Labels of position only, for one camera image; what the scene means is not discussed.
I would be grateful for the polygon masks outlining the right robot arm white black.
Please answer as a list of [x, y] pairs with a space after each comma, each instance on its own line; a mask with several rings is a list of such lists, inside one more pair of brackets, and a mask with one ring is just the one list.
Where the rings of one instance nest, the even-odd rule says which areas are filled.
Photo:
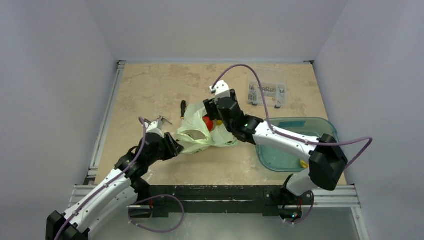
[[226, 130], [237, 140], [252, 145], [271, 146], [301, 160], [309, 167], [289, 176], [280, 196], [288, 204], [300, 195], [316, 188], [335, 190], [348, 160], [336, 139], [328, 134], [321, 137], [301, 135], [278, 128], [269, 120], [245, 114], [237, 101], [235, 91], [203, 101], [207, 116], [221, 120]]

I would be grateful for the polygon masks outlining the light green plastic bag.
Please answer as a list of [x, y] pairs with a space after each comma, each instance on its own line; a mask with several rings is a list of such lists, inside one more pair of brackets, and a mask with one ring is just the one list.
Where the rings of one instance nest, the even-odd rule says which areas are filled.
[[234, 147], [238, 140], [227, 131], [223, 124], [212, 122], [209, 130], [203, 117], [207, 115], [203, 103], [188, 105], [181, 126], [176, 130], [175, 139], [183, 146], [183, 154], [196, 154], [209, 147]]

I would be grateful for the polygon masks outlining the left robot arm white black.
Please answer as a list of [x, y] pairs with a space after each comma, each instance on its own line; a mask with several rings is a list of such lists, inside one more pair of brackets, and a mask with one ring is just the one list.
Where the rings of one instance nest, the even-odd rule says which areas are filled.
[[183, 146], [170, 133], [147, 133], [115, 164], [108, 176], [82, 200], [46, 221], [47, 240], [89, 240], [117, 213], [151, 201], [150, 185], [141, 177], [155, 162], [177, 157]]

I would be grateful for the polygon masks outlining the red fake fruit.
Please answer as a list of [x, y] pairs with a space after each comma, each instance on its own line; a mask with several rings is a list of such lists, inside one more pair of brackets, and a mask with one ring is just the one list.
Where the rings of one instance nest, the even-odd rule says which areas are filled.
[[214, 129], [214, 122], [208, 116], [203, 116], [202, 120], [205, 123], [208, 131], [211, 132]]

